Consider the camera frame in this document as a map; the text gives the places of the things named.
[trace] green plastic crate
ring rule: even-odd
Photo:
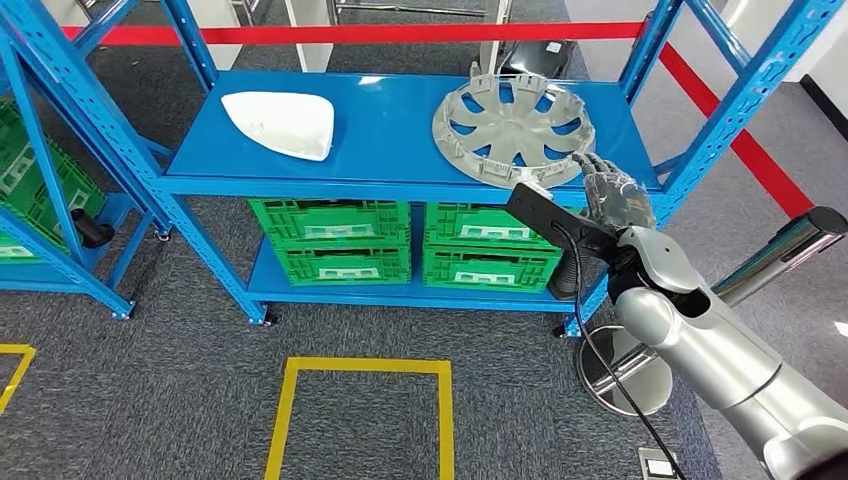
[[[559,251],[425,245],[424,285],[540,292],[559,262]]]
[[[409,244],[406,202],[253,198],[248,203],[274,248]]]
[[[497,206],[428,203],[424,228],[430,245],[559,250]]]
[[[38,263],[41,260],[8,235],[0,234],[0,265],[9,263]]]
[[[53,162],[69,209],[84,208],[97,216],[106,196],[62,150],[48,139]],[[0,207],[15,213],[52,243],[67,251],[44,177],[14,104],[0,105]],[[38,261],[16,240],[0,233],[0,263]]]
[[[295,286],[409,283],[409,245],[353,250],[275,250]]]

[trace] yellow floor marking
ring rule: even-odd
[[[453,480],[453,391],[451,366],[447,360],[409,360],[391,358],[289,357],[277,405],[277,419],[271,437],[271,450],[265,466],[265,479],[280,478],[283,453],[289,433],[294,391],[300,370],[345,372],[429,373],[439,381],[439,479]]]
[[[29,368],[29,364],[32,362],[32,357],[35,356],[35,349],[22,343],[0,343],[0,354],[4,353],[23,355],[23,358],[21,359],[21,363],[18,364],[18,368],[15,369],[15,373],[12,374],[9,384],[3,389],[3,394],[0,395],[0,413],[6,410],[6,405],[9,404],[9,400],[12,399],[12,395],[14,395],[15,390],[20,385],[26,369]]]

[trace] shelf board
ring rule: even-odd
[[[177,194],[505,203],[509,190],[467,177],[444,159],[432,139],[436,108],[466,81],[436,75],[221,72],[160,185]],[[559,83],[585,101],[597,131],[597,153],[648,189],[658,189],[618,84]],[[310,93],[330,100],[336,121],[329,157],[323,162],[300,160],[244,136],[224,111],[221,97],[253,90]],[[558,200],[585,202],[579,178],[553,191]]]
[[[108,223],[117,231],[133,208],[130,197],[125,193],[107,194],[106,204],[97,216],[98,223]],[[97,262],[109,249],[110,243],[98,248],[83,248],[82,263],[86,270],[94,271]],[[0,289],[33,290],[74,293],[83,292],[64,274],[44,262],[22,264],[0,264]]]
[[[573,302],[561,302],[547,290],[542,293],[513,293],[465,288],[425,287],[421,281],[421,252],[413,244],[412,282],[406,285],[356,285],[294,287],[280,266],[267,238],[248,282],[248,295],[262,302],[336,303],[344,305],[387,305],[393,307],[465,308],[567,313]]]

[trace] white panel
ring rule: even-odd
[[[506,13],[509,11],[510,0],[486,0],[485,23],[504,23]],[[480,70],[483,73],[495,73],[498,60],[498,49],[501,42],[482,42],[480,44]]]
[[[56,23],[67,27],[88,25],[88,14],[75,0],[41,0]]]
[[[331,24],[324,0],[286,0],[286,10],[293,27]],[[304,72],[325,72],[332,53],[332,43],[297,44],[297,58]]]

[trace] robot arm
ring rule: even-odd
[[[722,412],[772,477],[827,478],[810,472],[848,452],[848,410],[745,327],[670,237],[631,227],[620,244],[636,246],[647,277],[613,299],[622,326]]]
[[[525,184],[507,211],[565,249],[568,232],[610,265],[622,326],[724,414],[773,478],[848,479],[848,410],[745,327],[680,246],[653,229],[648,197],[632,178],[596,156],[577,158],[592,220]]]

